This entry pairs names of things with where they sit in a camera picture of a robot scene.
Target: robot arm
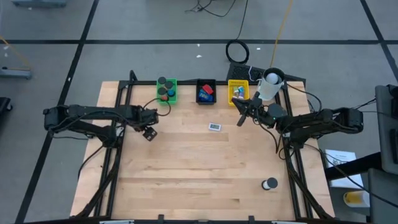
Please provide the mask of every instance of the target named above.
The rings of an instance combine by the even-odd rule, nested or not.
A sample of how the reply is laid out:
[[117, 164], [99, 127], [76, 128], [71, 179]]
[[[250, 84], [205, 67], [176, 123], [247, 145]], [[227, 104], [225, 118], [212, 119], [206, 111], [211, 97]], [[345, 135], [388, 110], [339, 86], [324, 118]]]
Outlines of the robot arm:
[[232, 99], [242, 115], [237, 125], [241, 126], [247, 116], [255, 118], [268, 128], [275, 127], [289, 139], [291, 146], [299, 149], [309, 138], [335, 132], [356, 134], [363, 130], [363, 114], [357, 109], [323, 109], [317, 113], [287, 116], [283, 108], [275, 103], [265, 111], [258, 96], [259, 93], [256, 92], [252, 100]]
[[98, 136], [104, 146], [110, 147], [116, 140], [116, 130], [112, 126], [100, 127], [81, 119], [110, 119], [118, 123], [126, 122], [135, 131], [144, 131], [144, 137], [151, 141], [156, 131], [149, 127], [159, 122], [157, 110], [141, 106], [122, 105], [118, 108], [95, 106], [60, 105], [43, 111], [44, 128], [53, 133], [69, 130], [87, 136]]

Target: black cable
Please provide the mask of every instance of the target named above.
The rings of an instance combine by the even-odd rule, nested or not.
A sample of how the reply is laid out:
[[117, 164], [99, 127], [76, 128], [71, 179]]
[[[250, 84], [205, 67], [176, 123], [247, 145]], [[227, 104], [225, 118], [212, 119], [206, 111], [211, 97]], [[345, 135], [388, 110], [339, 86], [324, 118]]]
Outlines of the black cable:
[[86, 163], [93, 157], [95, 156], [102, 148], [104, 148], [103, 145], [101, 145], [101, 147], [99, 147], [95, 152], [93, 152], [89, 157], [87, 157], [86, 160], [84, 160], [84, 162], [81, 164], [80, 168], [79, 168], [79, 172], [77, 173], [77, 179], [80, 178], [80, 172], [82, 170], [82, 168], [86, 165]]
[[274, 136], [274, 134], [272, 134], [270, 131], [268, 131], [265, 127], [263, 127], [262, 125], [261, 125], [261, 123], [259, 123], [259, 126], [263, 129], [263, 130], [265, 130], [266, 132], [268, 132], [268, 134], [270, 134], [271, 136], [272, 136], [272, 138], [274, 139], [274, 142], [275, 142], [275, 148], [277, 149], [277, 147], [278, 147], [278, 142], [276, 141], [276, 138], [275, 138], [275, 136]]
[[[142, 107], [142, 109], [145, 109], [145, 107], [148, 106], [149, 103], [152, 103], [152, 102], [155, 101], [155, 100], [161, 100], [161, 99], [160, 99], [160, 98], [151, 99], [148, 103], [146, 103], [146, 104], [144, 105], [144, 107]], [[164, 101], [164, 102], [166, 102], [167, 105], [169, 106], [169, 111], [168, 111], [166, 114], [157, 114], [158, 116], [167, 116], [167, 115], [169, 115], [170, 112], [172, 111], [172, 106], [170, 105], [170, 103], [169, 103], [168, 101]]]
[[[116, 137], [116, 140], [112, 143], [112, 145], [111, 145], [109, 148], [112, 148], [112, 147], [116, 144], [116, 142], [118, 141], [118, 138], [120, 138], [120, 136], [122, 136], [122, 134], [124, 133], [125, 130], [126, 130], [126, 128], [124, 128], [124, 129], [119, 133], [119, 135]], [[101, 145], [101, 147], [99, 147], [99, 148], [98, 148], [96, 151], [94, 151], [89, 157], [87, 157], [86, 160], [84, 160], [84, 162], [81, 164], [81, 166], [80, 166], [80, 168], [79, 168], [79, 172], [78, 172], [78, 175], [77, 175], [77, 179], [79, 179], [79, 177], [80, 177], [80, 172], [81, 172], [82, 168], [85, 166], [85, 164], [86, 164], [93, 156], [95, 156], [95, 154], [97, 154], [103, 147], [104, 147], [104, 145]]]
[[[241, 28], [239, 29], [239, 34], [238, 34], [238, 36], [237, 36], [234, 40], [230, 40], [230, 41], [226, 44], [226, 47], [225, 47], [225, 54], [226, 54], [226, 57], [228, 58], [229, 62], [240, 63], [240, 64], [246, 64], [246, 62], [248, 62], [248, 60], [249, 60], [249, 56], [250, 56], [249, 47], [248, 47], [243, 41], [238, 40], [239, 37], [241, 36], [241, 33], [242, 33], [243, 22], [244, 22], [244, 18], [246, 17], [246, 11], [247, 11], [247, 9], [248, 9], [248, 2], [249, 2], [249, 0], [246, 0], [246, 5], [245, 5], [245, 7], [244, 7], [244, 13], [243, 13], [243, 18], [242, 18]], [[240, 46], [242, 46], [243, 49], [244, 49], [244, 51], [246, 52], [246, 57], [244, 58], [243, 61], [237, 62], [237, 61], [233, 60], [233, 59], [231, 58], [231, 56], [229, 55], [229, 50], [228, 50], [228, 49], [229, 49], [229, 46], [230, 46], [231, 44], [233, 44], [233, 43], [237, 43], [237, 44], [239, 44]]]
[[290, 124], [288, 124], [288, 125], [282, 130], [282, 132], [280, 132], [279, 140], [278, 140], [278, 147], [277, 147], [277, 150], [276, 150], [275, 153], [278, 153], [278, 149], [279, 149], [279, 146], [280, 146], [280, 140], [282, 139], [282, 136], [283, 136], [283, 134], [285, 133], [286, 129], [287, 129], [290, 125], [292, 125], [294, 122], [296, 122], [296, 121], [297, 121], [297, 120], [294, 120], [294, 121], [290, 122]]
[[[230, 46], [231, 44], [233, 44], [233, 43], [237, 43], [237, 44], [239, 44], [240, 46], [242, 46], [243, 49], [244, 49], [244, 51], [246, 52], [246, 57], [244, 58], [243, 61], [240, 61], [240, 62], [235, 61], [235, 60], [233, 60], [233, 59], [231, 58], [231, 56], [229, 55], [228, 49], [229, 49], [229, 46]], [[249, 47], [248, 47], [244, 42], [235, 39], [235, 40], [230, 40], [230, 41], [228, 41], [228, 43], [226, 44], [226, 47], [225, 47], [225, 54], [226, 54], [226, 57], [228, 58], [229, 62], [245, 64], [245, 63], [248, 62], [248, 60], [249, 60], [250, 51], [249, 51]]]
[[52, 136], [52, 138], [54, 138], [54, 139], [88, 140], [88, 138], [76, 138], [76, 137], [72, 137], [72, 136], [61, 136], [61, 137]]
[[248, 9], [248, 2], [249, 2], [249, 0], [246, 0], [246, 5], [245, 5], [245, 7], [244, 7], [244, 13], [243, 13], [243, 18], [242, 18], [241, 28], [240, 28], [240, 30], [239, 30], [239, 34], [238, 34], [236, 40], [238, 40], [239, 37], [241, 36], [244, 18], [246, 17], [246, 10]]
[[310, 106], [310, 112], [311, 112], [311, 113], [314, 113], [314, 112], [315, 112], [315, 109], [314, 109], [314, 107], [313, 107], [311, 101], [307, 100], [307, 102], [308, 102], [308, 105]]
[[214, 12], [210, 12], [209, 10], [206, 9], [206, 7], [207, 7], [208, 5], [207, 5], [206, 7], [203, 7], [203, 6], [200, 4], [200, 1], [198, 1], [198, 5], [201, 7], [200, 10], [204, 10], [204, 11], [206, 11], [207, 13], [210, 13], [210, 14], [213, 15], [213, 16], [216, 16], [216, 17], [225, 17], [226, 15], [228, 15], [228, 13], [229, 13], [230, 10], [232, 9], [232, 7], [235, 5], [235, 2], [236, 2], [236, 0], [234, 0], [234, 1], [232, 2], [231, 7], [229, 7], [228, 11], [227, 11], [224, 15], [218, 15], [218, 14], [215, 14]]
[[363, 107], [363, 106], [367, 106], [367, 105], [370, 105], [370, 104], [375, 103], [375, 102], [376, 102], [376, 99], [369, 100], [368, 102], [366, 102], [366, 103], [364, 103], [364, 104], [361, 104], [361, 105], [358, 105], [358, 106], [354, 106], [354, 107], [352, 107], [352, 108], [354, 108], [354, 109], [360, 109], [360, 108]]
[[[279, 157], [279, 159], [286, 160], [286, 158], [282, 158], [282, 156], [280, 155], [280, 153], [281, 153], [284, 149], [285, 149], [285, 147], [283, 147], [282, 149], [279, 150], [279, 152], [278, 152], [278, 157]], [[293, 154], [294, 154], [294, 150], [293, 150], [292, 153], [289, 155], [289, 158], [291, 158], [291, 157], [293, 156]]]
[[378, 196], [378, 195], [376, 195], [376, 194], [370, 192], [368, 189], [365, 189], [365, 188], [362, 187], [361, 185], [359, 185], [357, 182], [355, 182], [353, 179], [351, 179], [351, 178], [349, 177], [349, 175], [347, 175], [344, 171], [342, 171], [339, 167], [335, 166], [332, 162], [330, 162], [330, 160], [328, 159], [328, 157], [327, 157], [326, 155], [328, 155], [328, 156], [330, 156], [330, 157], [332, 157], [333, 159], [336, 159], [336, 160], [338, 160], [338, 161], [339, 161], [339, 159], [334, 158], [333, 156], [331, 156], [331, 155], [329, 155], [329, 154], [323, 152], [321, 149], [319, 149], [319, 148], [317, 148], [317, 147], [315, 147], [315, 146], [311, 146], [311, 145], [309, 145], [309, 144], [305, 144], [305, 145], [306, 145], [306, 146], [310, 146], [310, 147], [312, 147], [313, 149], [318, 150], [318, 151], [323, 155], [323, 157], [324, 157], [324, 158], [325, 158], [325, 159], [326, 159], [338, 172], [340, 172], [340, 174], [342, 174], [344, 177], [346, 177], [346, 178], [347, 178], [349, 181], [351, 181], [353, 184], [357, 185], [360, 189], [366, 191], [367, 193], [369, 193], [369, 195], [372, 195], [373, 197], [375, 197], [375, 198], [377, 198], [377, 199], [379, 199], [379, 200], [381, 200], [381, 201], [383, 201], [383, 202], [385, 202], [385, 203], [387, 203], [387, 204], [389, 204], [389, 205], [391, 205], [391, 206], [393, 206], [393, 207], [395, 207], [395, 208], [398, 208], [398, 205], [397, 205], [397, 204], [392, 203], [392, 202], [390, 202], [390, 201], [388, 201], [388, 200], [386, 200], [386, 199], [384, 199], [384, 198], [382, 198], [382, 197], [380, 197], [380, 196]]
[[212, 1], [213, 1], [213, 0], [210, 0], [210, 2], [209, 2], [206, 6], [198, 7], [198, 6], [200, 5], [200, 0], [198, 0], [196, 6], [194, 6], [194, 7], [191, 8], [191, 9], [185, 10], [185, 12], [200, 12], [200, 11], [202, 11], [203, 9], [206, 9], [206, 8], [211, 4]]
[[309, 92], [307, 92], [307, 91], [299, 90], [298, 88], [293, 87], [293, 86], [291, 86], [291, 85], [289, 85], [289, 84], [287, 84], [287, 85], [290, 86], [290, 87], [292, 87], [293, 89], [295, 89], [295, 90], [297, 90], [297, 91], [300, 91], [300, 92], [302, 92], [302, 93], [305, 93], [305, 94], [308, 94], [308, 95], [310, 95], [310, 96], [313, 96], [313, 97], [314, 97], [315, 99], [317, 99], [318, 102], [319, 102], [319, 110], [318, 110], [318, 112], [320, 112], [320, 111], [322, 110], [322, 102], [321, 102], [321, 100], [320, 100], [317, 96], [315, 96], [314, 94], [309, 93]]

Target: electrical wire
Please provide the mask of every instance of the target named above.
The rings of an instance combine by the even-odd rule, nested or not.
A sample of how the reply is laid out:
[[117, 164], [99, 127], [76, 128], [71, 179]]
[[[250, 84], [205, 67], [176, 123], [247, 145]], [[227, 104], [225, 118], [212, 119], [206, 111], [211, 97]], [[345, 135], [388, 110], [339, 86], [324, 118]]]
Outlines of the electrical wire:
[[[230, 41], [226, 44], [226, 47], [225, 47], [225, 54], [226, 54], [226, 57], [228, 58], [229, 62], [240, 63], [240, 64], [246, 64], [246, 62], [248, 62], [248, 60], [249, 60], [249, 56], [250, 56], [249, 47], [248, 47], [243, 41], [238, 40], [239, 37], [241, 36], [241, 33], [242, 33], [243, 22], [244, 22], [244, 18], [246, 17], [246, 11], [247, 11], [247, 9], [248, 9], [248, 2], [249, 2], [249, 0], [246, 0], [246, 5], [245, 5], [245, 7], [244, 7], [244, 13], [243, 13], [243, 18], [242, 18], [241, 28], [239, 29], [239, 34], [238, 34], [238, 36], [237, 36], [234, 40], [230, 40]], [[235, 60], [233, 60], [233, 59], [231, 58], [231, 56], [229, 55], [228, 49], [229, 49], [229, 46], [230, 46], [231, 44], [233, 44], [233, 43], [237, 43], [237, 44], [239, 44], [240, 46], [243, 47], [243, 49], [244, 49], [244, 51], [245, 51], [245, 53], [246, 53], [246, 57], [244, 58], [243, 61], [240, 61], [240, 62], [235, 61]]]
[[259, 78], [258, 80], [253, 80], [253, 79], [251, 78], [251, 74], [250, 74], [251, 68], [252, 68], [252, 66], [250, 66], [249, 71], [248, 71], [250, 81], [253, 81], [253, 82], [254, 82], [254, 81], [260, 80], [260, 78]]
[[391, 115], [389, 115], [389, 114], [387, 114], [387, 113], [378, 112], [378, 111], [361, 111], [361, 112], [362, 112], [362, 113], [378, 113], [378, 114], [386, 115], [386, 116], [388, 116], [388, 117], [390, 117], [390, 118], [394, 118], [394, 117], [392, 117]]
[[77, 173], [77, 179], [80, 178], [80, 172], [83, 169], [83, 167], [86, 165], [86, 163], [92, 158], [94, 157], [102, 148], [104, 148], [103, 145], [101, 145], [96, 151], [94, 151], [89, 157], [87, 157], [87, 159], [84, 160], [84, 162], [81, 164], [79, 171]]
[[286, 12], [285, 12], [284, 20], [282, 21], [282, 24], [279, 27], [278, 36], [276, 37], [275, 44], [274, 44], [274, 51], [272, 52], [271, 63], [269, 64], [270, 68], [272, 67], [272, 64], [274, 63], [275, 52], [276, 52], [276, 48], [277, 48], [277, 45], [278, 45], [278, 40], [280, 39], [280, 35], [282, 34], [282, 30], [284, 29], [286, 18], [287, 18], [287, 16], [290, 13], [290, 9], [292, 8], [292, 4], [293, 4], [293, 0], [290, 0], [289, 1], [289, 5], [287, 6], [287, 9], [286, 9]]
[[368, 102], [366, 102], [366, 103], [364, 103], [364, 104], [361, 104], [361, 105], [358, 105], [358, 106], [354, 106], [354, 107], [352, 107], [352, 108], [353, 108], [353, 109], [360, 109], [360, 108], [363, 107], [363, 106], [367, 106], [367, 105], [370, 105], [370, 104], [375, 103], [375, 102], [376, 102], [376, 98], [373, 99], [373, 100], [369, 100]]
[[[145, 109], [145, 107], [147, 107], [149, 103], [152, 103], [152, 102], [155, 101], [155, 100], [161, 100], [161, 99], [160, 99], [160, 98], [151, 99], [148, 103], [146, 103], [146, 104], [142, 107], [142, 109]], [[167, 105], [169, 106], [169, 111], [168, 111], [166, 114], [157, 114], [158, 116], [167, 116], [167, 115], [169, 115], [170, 112], [172, 111], [172, 106], [170, 105], [170, 103], [169, 103], [168, 101], [164, 101], [164, 102], [166, 102]]]
[[312, 105], [311, 101], [307, 100], [307, 102], [308, 102], [308, 105], [310, 106], [310, 112], [314, 113], [315, 109], [313, 108], [313, 105]]
[[231, 7], [229, 7], [228, 11], [227, 11], [224, 15], [218, 15], [218, 14], [215, 14], [214, 12], [210, 12], [209, 10], [206, 9], [206, 7], [207, 7], [208, 5], [207, 5], [206, 7], [203, 7], [203, 6], [200, 4], [200, 1], [198, 1], [198, 5], [201, 7], [201, 10], [204, 10], [205, 12], [210, 13], [210, 14], [213, 15], [213, 16], [216, 16], [216, 17], [225, 17], [226, 15], [228, 15], [228, 13], [229, 13], [230, 10], [232, 9], [232, 7], [235, 5], [235, 2], [236, 2], [236, 0], [233, 0]]
[[296, 87], [294, 87], [294, 86], [291, 86], [291, 85], [289, 85], [289, 84], [287, 84], [287, 85], [288, 85], [288, 86], [290, 86], [291, 88], [293, 88], [293, 89], [295, 89], [295, 90], [299, 91], [299, 92], [302, 92], [302, 93], [308, 94], [308, 95], [310, 95], [310, 96], [314, 97], [315, 99], [317, 99], [317, 100], [318, 100], [318, 102], [319, 102], [319, 110], [318, 110], [318, 112], [321, 112], [321, 110], [322, 110], [322, 102], [321, 102], [321, 100], [320, 100], [320, 99], [319, 99], [317, 96], [315, 96], [314, 94], [312, 94], [312, 93], [309, 93], [309, 92], [307, 92], [307, 91], [299, 90], [298, 88], [296, 88]]
[[[119, 135], [116, 137], [116, 140], [112, 143], [112, 145], [109, 148], [113, 148], [113, 146], [116, 144], [116, 142], [118, 141], [118, 139], [122, 136], [122, 134], [125, 132], [126, 128], [124, 128]], [[94, 157], [102, 148], [104, 148], [104, 145], [102, 144], [96, 151], [94, 151], [89, 157], [87, 157], [87, 159], [84, 160], [84, 162], [81, 164], [79, 171], [78, 171], [78, 175], [77, 175], [77, 179], [79, 179], [80, 177], [80, 172], [83, 169], [83, 167], [86, 165], [86, 163], [92, 158]]]
[[239, 39], [239, 37], [241, 36], [241, 33], [242, 33], [243, 22], [244, 22], [244, 18], [246, 17], [246, 10], [248, 9], [248, 2], [249, 2], [249, 0], [246, 0], [246, 5], [244, 6], [244, 13], [243, 13], [243, 18], [242, 18], [241, 28], [239, 29], [239, 34], [236, 37], [236, 40]]
[[[278, 152], [278, 157], [279, 159], [282, 159], [283, 161], [286, 160], [286, 158], [282, 158], [282, 156], [280, 155], [280, 153], [285, 149], [285, 147], [282, 147], [282, 149], [279, 149]], [[289, 158], [291, 158], [294, 155], [294, 150], [292, 151], [292, 153], [289, 155]]]
[[278, 142], [276, 141], [276, 138], [274, 136], [274, 134], [272, 134], [269, 130], [267, 130], [261, 123], [260, 123], [260, 117], [259, 117], [259, 108], [256, 109], [256, 115], [257, 115], [257, 122], [258, 124], [256, 124], [256, 122], [254, 122], [254, 118], [253, 118], [253, 123], [255, 125], [259, 125], [263, 130], [265, 130], [266, 132], [268, 132], [268, 134], [271, 135], [271, 137], [273, 138], [274, 142], [275, 142], [275, 148], [276, 150], [278, 150]]
[[213, 1], [213, 0], [210, 0], [210, 2], [209, 2], [206, 6], [198, 7], [198, 6], [199, 6], [199, 3], [200, 3], [200, 0], [198, 0], [196, 6], [194, 6], [194, 7], [191, 8], [191, 9], [185, 10], [185, 12], [200, 12], [200, 11], [202, 11], [203, 9], [205, 9], [206, 7], [208, 7], [208, 6], [211, 4], [212, 1]]
[[331, 156], [331, 155], [329, 155], [329, 154], [323, 152], [321, 149], [319, 149], [319, 148], [317, 148], [317, 147], [315, 147], [315, 146], [311, 146], [311, 145], [309, 145], [309, 144], [304, 144], [304, 145], [310, 146], [310, 147], [312, 147], [313, 149], [319, 151], [319, 152], [323, 155], [323, 157], [324, 157], [324, 158], [325, 158], [325, 159], [326, 159], [326, 160], [327, 160], [327, 161], [328, 161], [340, 174], [342, 174], [344, 177], [346, 177], [346, 178], [347, 178], [349, 181], [351, 181], [353, 184], [357, 185], [360, 189], [366, 191], [367, 193], [369, 193], [369, 195], [372, 195], [373, 197], [375, 197], [375, 198], [377, 198], [377, 199], [379, 199], [379, 200], [381, 200], [381, 201], [383, 201], [383, 202], [385, 202], [385, 203], [387, 203], [387, 204], [389, 204], [389, 205], [391, 205], [391, 206], [393, 206], [393, 207], [395, 207], [395, 208], [398, 208], [398, 205], [397, 205], [397, 204], [392, 203], [392, 202], [390, 202], [390, 201], [388, 201], [388, 200], [386, 200], [386, 199], [384, 199], [384, 198], [382, 198], [382, 197], [380, 197], [380, 196], [378, 196], [378, 195], [372, 193], [370, 190], [365, 189], [363, 186], [359, 185], [359, 184], [358, 184], [357, 182], [355, 182], [351, 177], [349, 177], [348, 174], [346, 174], [344, 171], [342, 171], [339, 167], [335, 166], [334, 163], [330, 162], [330, 160], [328, 159], [327, 156], [330, 156], [331, 158], [336, 159], [337, 161], [341, 161], [341, 160], [339, 160], [339, 159], [337, 159], [337, 158], [335, 158], [335, 157], [333, 157], [333, 156]]

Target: wooden tabletop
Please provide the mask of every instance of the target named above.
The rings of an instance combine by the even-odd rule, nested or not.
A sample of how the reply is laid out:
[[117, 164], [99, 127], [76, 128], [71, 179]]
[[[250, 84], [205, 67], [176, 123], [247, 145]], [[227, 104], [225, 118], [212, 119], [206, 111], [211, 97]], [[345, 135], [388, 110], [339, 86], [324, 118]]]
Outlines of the wooden tabletop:
[[[302, 82], [290, 84], [304, 89]], [[117, 87], [118, 82], [103, 82], [97, 106], [113, 107]], [[155, 88], [134, 85], [131, 104], [144, 105], [155, 97]], [[255, 90], [251, 86], [250, 94]], [[294, 220], [285, 162], [275, 154], [271, 136], [249, 118], [237, 127], [240, 115], [227, 103], [227, 86], [217, 86], [217, 103], [213, 106], [197, 105], [195, 91], [195, 85], [178, 86], [178, 103], [153, 126], [158, 132], [153, 141], [127, 128], [112, 218], [155, 220], [164, 214], [167, 220], [247, 220], [249, 215], [256, 220]], [[289, 95], [294, 115], [309, 113], [305, 94], [290, 88]], [[158, 108], [159, 113], [168, 110], [156, 102], [148, 108]], [[221, 124], [222, 130], [209, 131], [210, 122]], [[103, 126], [110, 121], [93, 123]], [[279, 137], [275, 129], [270, 131]], [[307, 144], [318, 147], [313, 139]], [[85, 158], [100, 145], [97, 139], [89, 140]], [[82, 170], [71, 215], [80, 212], [96, 192], [104, 152]], [[334, 216], [319, 152], [305, 147], [302, 160], [308, 189]], [[265, 191], [261, 182], [270, 177], [275, 177], [279, 185]], [[297, 191], [305, 217], [301, 191]], [[104, 194], [103, 205], [108, 194]]]

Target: gray floor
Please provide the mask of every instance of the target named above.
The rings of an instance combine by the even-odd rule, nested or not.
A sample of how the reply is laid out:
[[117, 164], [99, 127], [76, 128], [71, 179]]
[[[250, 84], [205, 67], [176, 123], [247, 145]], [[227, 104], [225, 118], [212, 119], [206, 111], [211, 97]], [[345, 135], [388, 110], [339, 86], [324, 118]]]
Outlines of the gray floor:
[[[28, 10], [0, 0], [4, 7], [0, 34], [7, 39], [80, 38], [92, 0], [69, 0], [65, 9]], [[288, 0], [250, 0], [242, 39], [275, 39]], [[398, 39], [398, 2], [367, 0], [385, 39]], [[224, 18], [205, 12], [185, 13], [196, 0], [101, 0], [88, 39], [234, 39], [243, 16], [237, 0]], [[210, 10], [223, 13], [229, 0], [215, 1]], [[360, 1], [294, 1], [282, 39], [376, 40]], [[11, 51], [0, 46], [1, 66], [17, 66]], [[0, 96], [12, 98], [14, 110], [0, 132], [0, 223], [15, 221], [39, 156], [45, 131], [42, 110], [57, 104], [76, 45], [15, 45], [33, 66], [31, 80], [0, 79]], [[179, 80], [224, 80], [229, 67], [224, 44], [85, 45], [66, 104], [95, 105], [101, 82], [127, 79], [133, 69], [140, 80], [164, 75]], [[248, 64], [268, 67], [273, 45], [249, 44]], [[398, 58], [398, 45], [389, 45]], [[236, 59], [243, 54], [232, 47]], [[355, 106], [374, 97], [376, 85], [397, 84], [380, 45], [279, 45], [275, 67], [307, 79], [307, 90], [321, 98], [324, 108]], [[375, 110], [368, 106], [366, 110]], [[320, 147], [353, 151], [363, 157], [380, 150], [376, 114], [366, 113], [361, 134], [331, 134]], [[54, 139], [26, 221], [66, 218], [83, 160], [85, 141]], [[364, 221], [332, 190], [336, 216]]]

